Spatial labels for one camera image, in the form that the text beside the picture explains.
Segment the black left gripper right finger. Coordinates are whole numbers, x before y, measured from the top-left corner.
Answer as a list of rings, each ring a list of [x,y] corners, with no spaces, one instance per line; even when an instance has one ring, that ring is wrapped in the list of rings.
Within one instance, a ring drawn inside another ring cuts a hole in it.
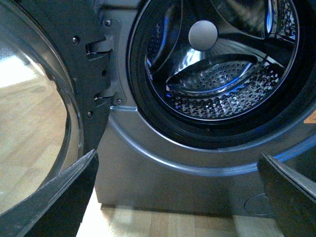
[[[276,223],[286,237],[316,235],[316,183],[273,156],[257,163]]]

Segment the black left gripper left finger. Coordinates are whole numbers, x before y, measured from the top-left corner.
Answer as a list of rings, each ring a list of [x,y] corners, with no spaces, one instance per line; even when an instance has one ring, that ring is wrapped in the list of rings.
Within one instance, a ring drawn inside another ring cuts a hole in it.
[[[99,167],[91,150],[0,216],[2,237],[75,237]]]

